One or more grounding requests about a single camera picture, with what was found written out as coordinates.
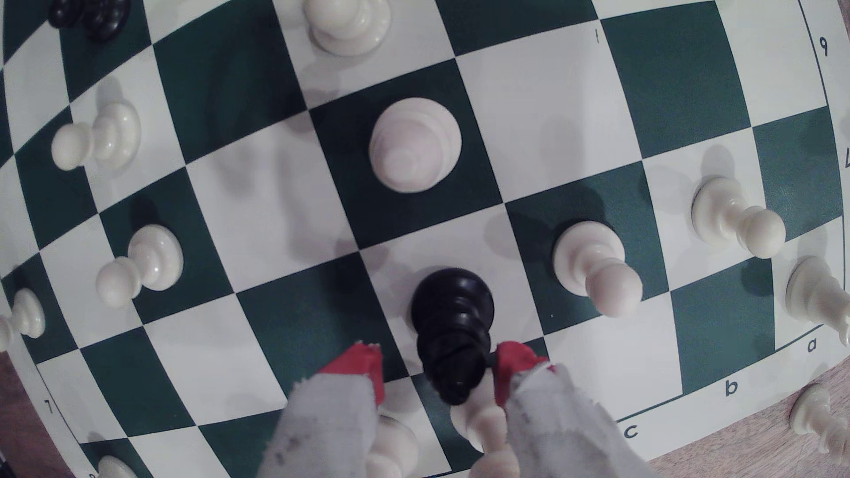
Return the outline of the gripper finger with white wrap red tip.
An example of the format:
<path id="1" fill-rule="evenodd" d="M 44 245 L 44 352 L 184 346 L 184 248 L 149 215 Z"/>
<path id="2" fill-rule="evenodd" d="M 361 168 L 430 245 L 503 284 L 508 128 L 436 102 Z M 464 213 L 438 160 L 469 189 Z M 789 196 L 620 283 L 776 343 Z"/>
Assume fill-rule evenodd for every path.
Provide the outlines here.
<path id="1" fill-rule="evenodd" d="M 495 402 L 521 477 L 656 477 L 615 420 L 576 386 L 565 365 L 528 345 L 495 350 Z"/>
<path id="2" fill-rule="evenodd" d="M 365 477 L 385 397 L 377 343 L 356 342 L 295 384 L 258 477 Z"/>

